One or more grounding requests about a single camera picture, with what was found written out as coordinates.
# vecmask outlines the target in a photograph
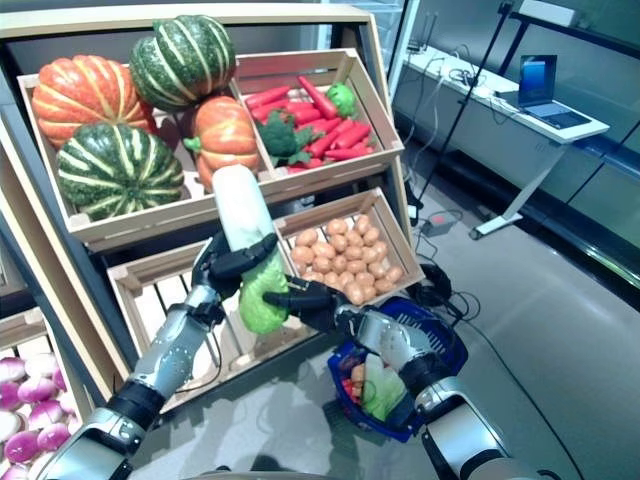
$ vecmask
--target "potato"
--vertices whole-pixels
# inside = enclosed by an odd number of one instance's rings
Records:
[[[347,247],[344,251],[347,260],[360,260],[362,258],[362,249],[360,247]]]
[[[367,270],[367,264],[364,263],[362,260],[352,260],[347,263],[347,271],[353,273],[354,275],[356,273],[364,272],[366,270]]]
[[[371,248],[373,248],[376,252],[378,252],[379,262],[384,260],[384,257],[386,257],[387,253],[389,252],[389,248],[387,247],[387,244],[382,240],[378,240],[376,243],[373,244]]]
[[[315,257],[315,254],[309,247],[293,247],[293,250],[291,250],[291,260],[296,263],[309,265],[313,262],[313,257]]]
[[[353,276],[351,272],[342,272],[338,277],[338,283],[340,284],[340,288],[344,289],[344,286],[347,283],[355,282],[356,277]]]
[[[387,269],[380,262],[373,262],[369,264],[369,273],[379,280],[387,274]]]
[[[344,286],[344,293],[354,305],[362,305],[364,303],[364,292],[358,282],[347,283]]]
[[[296,247],[310,247],[318,241],[318,232],[311,228],[300,232],[296,237]]]
[[[361,236],[367,233],[367,230],[371,228],[371,221],[367,215],[360,215],[356,221],[355,231]]]
[[[356,273],[356,282],[358,282],[362,287],[372,287],[375,283],[376,279],[369,272],[358,272]]]
[[[344,235],[340,235],[339,233],[331,235],[331,240],[329,240],[329,243],[333,245],[333,248],[335,248],[336,252],[338,253],[344,252],[347,248],[347,239],[344,237]]]
[[[362,240],[360,234],[354,230],[349,230],[345,237],[347,238],[347,243],[352,247],[362,247],[364,245],[364,240]]]
[[[366,264],[378,261],[378,252],[372,247],[362,247],[362,261]]]
[[[365,285],[362,288],[362,291],[364,292],[364,301],[365,302],[370,302],[371,300],[376,298],[376,295],[378,295],[378,292],[376,292],[376,288],[374,286],[372,286],[372,285]]]
[[[377,280],[374,286],[376,287],[376,291],[379,294],[390,292],[395,288],[395,285],[393,283],[391,283],[389,280],[385,280],[384,278]]]
[[[331,260],[327,257],[316,257],[311,264],[312,268],[316,272],[320,272],[323,275],[331,271]]]
[[[378,238],[380,238],[380,230],[376,227],[371,227],[369,230],[367,230],[367,233],[362,236],[364,244],[368,247],[375,244],[378,241]]]
[[[389,280],[391,283],[396,283],[402,277],[403,271],[400,267],[391,267],[387,270],[387,274],[385,275],[385,279]]]
[[[344,235],[348,229],[347,222],[341,218],[334,218],[327,224],[327,233],[329,235]]]
[[[316,242],[311,245],[311,250],[317,257],[327,257],[332,259],[336,256],[336,249],[327,242]]]
[[[333,271],[340,275],[347,269],[347,259],[344,255],[337,255],[336,258],[333,259]]]
[[[302,279],[308,282],[322,282],[324,280],[324,275],[320,272],[314,272],[313,270],[302,275]]]

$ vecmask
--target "laptop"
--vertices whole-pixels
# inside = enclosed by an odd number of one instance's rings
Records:
[[[589,123],[588,118],[553,101],[557,61],[557,55],[520,57],[517,107],[558,130]]]

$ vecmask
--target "wooden crate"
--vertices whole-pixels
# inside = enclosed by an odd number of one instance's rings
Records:
[[[330,220],[344,218],[349,226],[352,226],[361,214],[369,216],[371,224],[380,230],[380,240],[387,243],[389,251],[383,266],[386,268],[399,266],[403,271],[402,277],[396,282],[396,289],[384,295],[379,295],[368,302],[373,304],[424,278],[424,273],[416,261],[413,251],[409,247],[380,188],[342,198],[303,212],[287,215],[275,220],[274,225],[280,243],[287,254],[289,268],[295,270],[290,252],[294,247],[296,236],[301,231],[308,228],[316,229],[318,239],[328,241],[329,235],[327,234],[326,225]]]
[[[118,265],[107,271],[138,354],[149,348],[155,333],[164,323],[166,309],[186,297],[191,284],[193,261],[203,245],[204,242],[199,242]],[[314,334],[297,318],[290,317],[277,331],[258,336],[244,327],[237,314],[237,294],[227,299],[223,306],[227,318],[214,327],[207,343],[196,354],[193,379],[167,402],[163,412],[205,393]]]
[[[80,421],[86,420],[92,410],[89,396],[67,356],[58,347],[56,337],[40,308],[0,319],[0,358],[18,356],[26,359],[40,353],[55,355],[67,391],[73,396],[76,416]],[[30,408],[24,405],[18,411],[28,416]]]
[[[243,103],[253,93],[283,85],[292,87],[289,92],[291,99],[310,101],[300,88],[298,75],[305,75],[321,91],[327,91],[335,82],[350,87],[356,94],[356,119],[372,127],[375,152],[296,174],[288,174],[286,167],[277,168],[275,172],[269,172],[276,182],[265,183],[265,197],[269,201],[277,201],[302,196],[366,178],[388,168],[404,147],[356,50],[238,55],[236,81]],[[266,155],[261,140],[259,148]]]
[[[180,160],[184,169],[185,183],[182,198],[159,207],[120,215],[115,218],[91,221],[86,214],[79,213],[64,198],[58,187],[56,150],[40,131],[31,105],[33,90],[39,84],[38,75],[20,76],[18,77],[18,83],[31,122],[31,128],[66,227],[70,233],[84,242],[91,250],[100,251],[115,248],[179,228],[198,225],[217,217],[213,194],[205,194],[204,188],[198,180],[194,154],[182,144],[183,138],[192,136],[193,109],[171,115],[158,109],[153,111],[153,117],[158,127],[158,136],[173,150],[174,155]],[[229,95],[235,98],[239,97],[235,81],[230,83],[228,90],[227,93]],[[259,159],[259,178],[272,177],[273,167],[271,162],[265,161],[265,158],[268,160],[268,156],[261,156]]]

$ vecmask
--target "desk leg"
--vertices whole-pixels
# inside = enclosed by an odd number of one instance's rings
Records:
[[[535,192],[536,188],[538,188],[547,177],[547,175],[549,175],[549,172],[553,170],[553,167],[555,167],[556,163],[558,163],[558,161],[567,151],[568,146],[568,144],[560,145],[559,147],[555,148],[554,151],[545,158],[538,174],[524,186],[524,188],[520,191],[513,202],[511,202],[504,213],[494,218],[493,220],[489,220],[488,222],[477,226],[469,232],[469,236],[474,240],[478,240],[485,235],[489,235],[490,233],[495,232],[502,227],[506,227],[507,225],[511,225],[512,223],[520,220],[522,218],[522,215],[518,213],[518,210],[522,208],[522,206],[526,203],[533,192]]]

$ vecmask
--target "pumpkin stem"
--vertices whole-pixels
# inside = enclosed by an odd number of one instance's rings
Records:
[[[199,152],[200,150],[202,150],[202,142],[200,141],[200,137],[185,138],[184,140],[182,140],[182,143],[184,143],[185,147],[187,147],[189,150],[193,150],[194,152]]]

